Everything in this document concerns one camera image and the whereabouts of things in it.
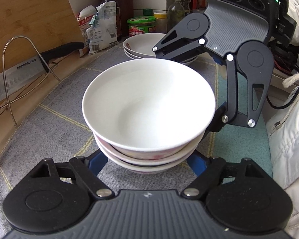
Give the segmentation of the white floral bowl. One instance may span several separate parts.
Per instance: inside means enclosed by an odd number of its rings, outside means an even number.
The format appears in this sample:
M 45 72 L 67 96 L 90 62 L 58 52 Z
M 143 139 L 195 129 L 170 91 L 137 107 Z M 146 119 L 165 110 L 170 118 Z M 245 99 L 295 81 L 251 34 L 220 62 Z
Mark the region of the white floral bowl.
M 158 166 L 136 166 L 133 164 L 129 164 L 126 162 L 123 162 L 122 160 L 118 159 L 115 156 L 112 156 L 109 152 L 107 152 L 107 150 L 101 145 L 101 143 L 97 143 L 98 146 L 100 147 L 100 150 L 102 151 L 102 153 L 108 157 L 111 161 L 113 161 L 114 163 L 116 163 L 117 165 L 124 167 L 130 171 L 133 171 L 135 173 L 139 173 L 139 174 L 155 174 L 155 173 L 161 173 L 163 171 L 166 171 L 168 169 L 171 169 L 173 167 L 175 167 L 176 165 L 180 164 L 181 162 L 183 162 L 184 160 L 186 160 L 196 149 L 197 145 L 189 147 L 189 146 L 185 146 L 182 151 L 185 151 L 185 155 L 180 157 L 178 160 L 172 161 L 171 163 L 168 164 L 164 164 L 164 165 L 158 165 Z
M 173 161 L 177 161 L 184 156 L 190 155 L 199 144 L 200 140 L 203 138 L 205 132 L 202 132 L 195 139 L 190 141 L 181 149 L 171 149 L 166 152 L 128 152 L 121 153 L 115 149 L 112 145 L 100 139 L 96 134 L 94 138 L 96 143 L 101 146 L 102 149 L 111 157 L 115 157 L 119 160 L 127 162 L 128 164 L 133 164 L 137 166 L 158 166 L 169 164 Z

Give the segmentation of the large white bowl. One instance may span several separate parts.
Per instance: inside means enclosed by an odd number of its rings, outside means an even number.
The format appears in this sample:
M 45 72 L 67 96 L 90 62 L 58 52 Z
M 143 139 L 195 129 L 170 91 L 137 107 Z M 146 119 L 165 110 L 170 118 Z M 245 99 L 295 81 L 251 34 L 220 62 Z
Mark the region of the large white bowl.
M 98 140 L 121 153 L 171 155 L 206 131 L 215 96 L 207 80 L 184 64 L 137 59 L 94 78 L 82 112 Z

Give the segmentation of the stack of white plates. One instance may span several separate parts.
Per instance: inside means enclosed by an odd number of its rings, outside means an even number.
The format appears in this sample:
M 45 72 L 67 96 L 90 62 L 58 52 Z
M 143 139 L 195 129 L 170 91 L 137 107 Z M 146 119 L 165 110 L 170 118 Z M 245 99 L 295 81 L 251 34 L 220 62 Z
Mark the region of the stack of white plates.
M 156 58 L 153 47 L 166 36 L 165 33 L 144 33 L 127 38 L 124 52 L 130 59 Z

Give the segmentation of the steel kitchen knife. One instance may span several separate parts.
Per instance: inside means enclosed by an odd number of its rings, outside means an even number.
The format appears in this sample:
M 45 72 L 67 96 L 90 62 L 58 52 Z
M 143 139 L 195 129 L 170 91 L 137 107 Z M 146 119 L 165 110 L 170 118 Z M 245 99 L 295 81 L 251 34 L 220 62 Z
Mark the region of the steel kitchen knife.
M 70 42 L 70 43 L 61 45 L 59 47 L 50 49 L 48 51 L 42 52 L 41 55 L 43 56 L 44 60 L 47 63 L 49 63 L 49 61 L 51 61 L 53 59 L 64 57 L 66 55 L 69 55 L 70 53 L 72 53 L 75 50 L 82 49 L 83 47 L 84 47 L 83 42 Z M 9 81 L 9 79 L 15 78 L 17 76 L 17 73 L 20 73 L 21 70 L 25 70 L 26 72 L 33 70 L 34 72 L 36 72 L 34 63 L 31 63 L 30 65 L 26 65 L 26 63 L 28 63 L 28 64 L 30 63 L 30 60 L 32 58 L 29 58 L 19 64 L 16 64 L 15 66 L 12 66 L 11 68 L 7 69 L 6 70 L 7 81 Z M 41 71 L 43 72 L 43 73 L 40 73 L 39 76 L 47 73 L 48 70 L 47 70 L 46 66 L 43 66 L 43 63 L 40 62 L 36 66 L 39 68 L 38 72 L 41 72 Z M 5 98 L 6 98 L 6 94 L 5 94 L 3 76 L 2 76 L 2 73 L 0 73 L 0 101 L 4 100 Z

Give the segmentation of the teal towel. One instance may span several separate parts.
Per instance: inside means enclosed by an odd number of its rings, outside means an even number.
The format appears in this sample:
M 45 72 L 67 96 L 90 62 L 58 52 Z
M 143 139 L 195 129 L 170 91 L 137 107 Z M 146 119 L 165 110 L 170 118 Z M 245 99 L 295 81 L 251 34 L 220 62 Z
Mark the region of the teal towel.
M 225 66 L 217 66 L 217 83 L 215 95 L 217 106 L 227 99 L 227 80 Z M 247 81 L 238 74 L 238 110 L 247 113 Z M 254 128 L 226 125 L 218 133 L 210 133 L 207 155 L 221 157 L 227 162 L 240 162 L 242 158 L 254 160 L 270 177 L 272 163 L 270 159 L 269 140 L 262 117 Z

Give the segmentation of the clear glass bottle red cap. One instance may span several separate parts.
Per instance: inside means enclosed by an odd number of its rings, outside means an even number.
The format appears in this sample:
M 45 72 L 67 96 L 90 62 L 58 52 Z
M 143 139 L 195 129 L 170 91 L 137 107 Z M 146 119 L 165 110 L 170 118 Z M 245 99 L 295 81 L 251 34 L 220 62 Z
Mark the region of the clear glass bottle red cap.
M 173 0 L 167 11 L 167 32 L 171 31 L 185 16 L 185 9 L 181 0 Z

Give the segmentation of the white jacket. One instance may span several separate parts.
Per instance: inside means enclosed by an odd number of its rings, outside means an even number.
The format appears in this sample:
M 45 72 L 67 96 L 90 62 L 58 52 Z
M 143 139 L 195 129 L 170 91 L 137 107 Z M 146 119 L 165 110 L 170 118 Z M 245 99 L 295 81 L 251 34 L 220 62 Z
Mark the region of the white jacket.
M 286 78 L 285 88 L 299 81 L 299 73 Z M 290 104 L 269 119 L 266 124 L 275 182 L 293 202 L 293 212 L 286 231 L 299 238 L 299 86 L 288 96 Z

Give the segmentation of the yellow lidded jar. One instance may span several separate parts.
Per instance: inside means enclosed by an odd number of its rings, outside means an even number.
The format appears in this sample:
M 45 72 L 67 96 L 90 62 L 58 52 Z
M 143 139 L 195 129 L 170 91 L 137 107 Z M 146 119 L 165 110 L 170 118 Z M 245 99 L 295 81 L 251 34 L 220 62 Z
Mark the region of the yellow lidded jar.
M 166 12 L 154 12 L 156 18 L 156 32 L 166 33 L 167 32 L 167 13 Z

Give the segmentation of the green lidded tin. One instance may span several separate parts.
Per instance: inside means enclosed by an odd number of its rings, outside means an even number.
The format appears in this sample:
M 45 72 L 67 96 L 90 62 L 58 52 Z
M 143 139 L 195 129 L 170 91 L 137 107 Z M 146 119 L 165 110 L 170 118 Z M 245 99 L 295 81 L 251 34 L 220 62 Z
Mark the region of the green lidded tin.
M 127 20 L 130 37 L 156 31 L 156 18 L 154 16 L 140 16 Z

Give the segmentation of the plastic food bag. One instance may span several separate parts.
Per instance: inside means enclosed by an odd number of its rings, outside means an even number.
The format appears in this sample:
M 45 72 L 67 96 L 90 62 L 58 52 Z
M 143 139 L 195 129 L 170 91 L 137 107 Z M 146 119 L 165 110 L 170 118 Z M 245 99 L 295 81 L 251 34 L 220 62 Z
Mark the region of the plastic food bag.
M 77 22 L 84 37 L 84 49 L 88 48 L 90 55 L 117 44 L 116 8 L 116 2 L 109 1 L 98 7 L 89 5 L 79 13 Z

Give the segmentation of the bamboo cutting board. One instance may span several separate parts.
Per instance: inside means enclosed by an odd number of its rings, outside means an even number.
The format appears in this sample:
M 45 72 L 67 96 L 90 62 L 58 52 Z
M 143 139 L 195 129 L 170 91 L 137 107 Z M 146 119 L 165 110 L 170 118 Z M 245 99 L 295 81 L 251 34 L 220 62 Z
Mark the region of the bamboo cutting board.
M 0 73 L 83 36 L 68 0 L 0 0 Z

